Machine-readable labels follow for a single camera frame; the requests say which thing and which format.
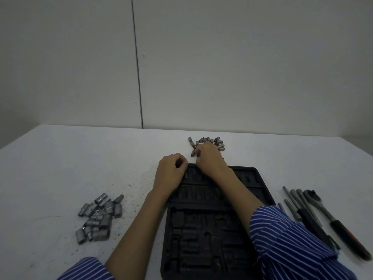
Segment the person's right arm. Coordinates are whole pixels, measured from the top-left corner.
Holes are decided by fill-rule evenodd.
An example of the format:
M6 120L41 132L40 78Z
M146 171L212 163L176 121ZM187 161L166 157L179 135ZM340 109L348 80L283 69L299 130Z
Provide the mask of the person's right arm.
M226 194L258 253L265 279L356 279L335 252L275 206L264 206L236 177L217 147L197 146L196 165Z

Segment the white table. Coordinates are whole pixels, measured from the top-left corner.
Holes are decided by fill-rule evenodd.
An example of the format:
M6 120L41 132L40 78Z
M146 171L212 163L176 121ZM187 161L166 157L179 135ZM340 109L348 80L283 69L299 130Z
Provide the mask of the white table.
M189 136L220 136L227 164L256 167L276 202L282 186L316 190L373 253L373 157L341 138L40 125L0 150L1 278L54 279L84 256L105 262L152 188L158 161L180 152L195 162ZM124 194L124 217L108 241L79 246L75 231L85 219L77 212L103 192ZM315 212L342 247L339 260L371 279L372 263L353 256ZM164 230L165 217L147 279L161 279Z

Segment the person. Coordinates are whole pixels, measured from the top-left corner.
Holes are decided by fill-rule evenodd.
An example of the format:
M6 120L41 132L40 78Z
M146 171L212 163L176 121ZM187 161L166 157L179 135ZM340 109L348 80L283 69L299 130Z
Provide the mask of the person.
M275 206L264 206L227 166L216 146L206 142L195 153L196 165L226 194L249 234L264 280L356 279L337 261L336 253L300 223ZM163 157L153 189L106 264L94 257L84 258L58 280L144 279L163 207L187 168L188 161L179 153Z

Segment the person's right hand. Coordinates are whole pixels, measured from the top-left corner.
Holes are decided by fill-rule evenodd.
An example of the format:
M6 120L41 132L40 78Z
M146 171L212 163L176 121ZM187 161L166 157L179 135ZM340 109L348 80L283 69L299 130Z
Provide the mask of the person's right hand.
M217 146L211 142L199 144L194 153L198 156L195 163L197 167L215 181L221 173L229 170Z

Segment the forearm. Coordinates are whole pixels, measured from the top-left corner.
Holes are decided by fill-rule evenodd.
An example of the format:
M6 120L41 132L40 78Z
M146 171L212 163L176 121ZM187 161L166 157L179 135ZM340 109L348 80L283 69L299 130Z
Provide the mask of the forearm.
M213 179L228 197L249 234L251 216L258 207L264 204L241 183L234 171L228 167L217 173Z
M165 198L151 191L105 266L115 279L142 280L152 251Z

